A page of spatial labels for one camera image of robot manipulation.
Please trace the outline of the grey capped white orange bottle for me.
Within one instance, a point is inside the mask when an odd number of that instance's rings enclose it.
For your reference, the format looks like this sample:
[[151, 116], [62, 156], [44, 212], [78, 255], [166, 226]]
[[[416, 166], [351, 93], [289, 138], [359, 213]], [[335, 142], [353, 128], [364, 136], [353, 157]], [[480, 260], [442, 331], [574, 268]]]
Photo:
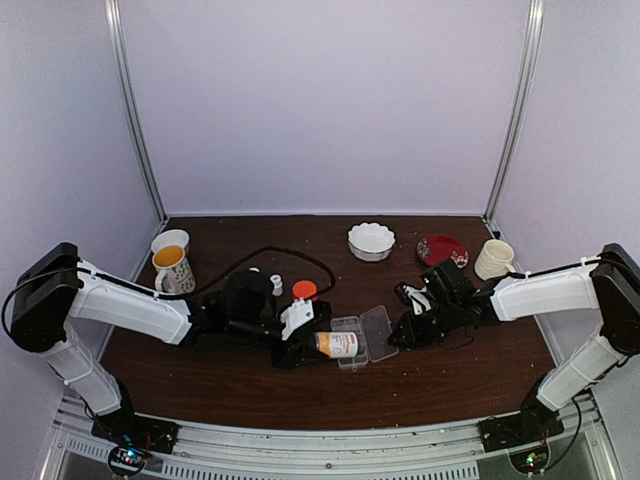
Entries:
[[355, 332], [316, 332], [312, 340], [315, 349], [331, 359], [354, 358], [360, 348]]

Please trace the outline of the clear plastic pill organizer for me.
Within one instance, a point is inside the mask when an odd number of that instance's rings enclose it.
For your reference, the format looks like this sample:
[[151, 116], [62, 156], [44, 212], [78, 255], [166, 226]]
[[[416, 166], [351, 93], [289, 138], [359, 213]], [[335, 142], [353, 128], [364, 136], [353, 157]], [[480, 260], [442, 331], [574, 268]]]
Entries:
[[356, 371], [369, 363], [380, 363], [399, 353], [399, 348], [388, 343], [392, 324], [387, 309], [376, 306], [359, 316], [334, 318], [330, 322], [333, 332], [353, 333], [358, 342], [358, 353], [351, 358], [338, 358], [342, 370]]

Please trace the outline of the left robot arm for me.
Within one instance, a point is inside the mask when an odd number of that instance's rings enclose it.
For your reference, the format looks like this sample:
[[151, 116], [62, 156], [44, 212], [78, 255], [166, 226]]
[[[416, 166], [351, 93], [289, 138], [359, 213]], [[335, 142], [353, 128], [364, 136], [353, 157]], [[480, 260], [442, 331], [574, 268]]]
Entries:
[[95, 422], [123, 444], [144, 433], [124, 384], [98, 364], [70, 323], [87, 319], [135, 331], [162, 342], [210, 351], [226, 342], [266, 347], [273, 367], [291, 370], [329, 359], [317, 324], [331, 315], [318, 294], [277, 304], [272, 281], [240, 258], [205, 286], [163, 293], [108, 274], [62, 242], [25, 271], [1, 307], [5, 334], [40, 355], [85, 402]]

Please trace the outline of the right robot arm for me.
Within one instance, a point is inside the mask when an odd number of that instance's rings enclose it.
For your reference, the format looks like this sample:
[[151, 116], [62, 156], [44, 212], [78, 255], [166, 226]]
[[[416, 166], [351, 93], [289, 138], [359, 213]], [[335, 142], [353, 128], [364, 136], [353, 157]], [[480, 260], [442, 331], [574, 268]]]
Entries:
[[523, 401], [512, 423], [519, 440], [535, 440], [559, 409], [639, 352], [639, 266], [617, 243], [577, 263], [535, 273], [508, 272], [479, 286], [451, 259], [429, 267], [421, 278], [421, 288], [404, 282], [395, 288], [408, 309], [387, 339], [391, 346], [417, 349], [459, 328], [555, 312], [599, 311], [596, 331]]

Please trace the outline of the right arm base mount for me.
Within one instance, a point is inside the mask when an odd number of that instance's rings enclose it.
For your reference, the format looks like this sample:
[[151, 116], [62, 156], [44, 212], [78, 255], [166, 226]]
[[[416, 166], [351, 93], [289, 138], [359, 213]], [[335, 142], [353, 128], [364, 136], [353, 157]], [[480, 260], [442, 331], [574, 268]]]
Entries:
[[551, 466], [548, 441], [564, 432], [558, 411], [550, 410], [537, 399], [542, 380], [529, 390], [518, 412], [478, 423], [484, 451], [509, 450], [511, 466], [529, 476], [542, 474]]

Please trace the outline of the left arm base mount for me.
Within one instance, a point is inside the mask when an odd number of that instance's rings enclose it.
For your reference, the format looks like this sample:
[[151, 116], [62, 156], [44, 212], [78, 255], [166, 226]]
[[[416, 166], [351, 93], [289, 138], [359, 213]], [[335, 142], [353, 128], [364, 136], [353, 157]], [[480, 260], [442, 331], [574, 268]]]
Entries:
[[106, 415], [96, 414], [87, 402], [84, 412], [93, 421], [91, 434], [114, 443], [106, 464], [117, 479], [131, 479], [140, 474], [154, 458], [154, 453], [171, 454], [177, 441], [177, 423], [145, 417], [135, 412], [124, 384], [117, 380], [120, 407]]

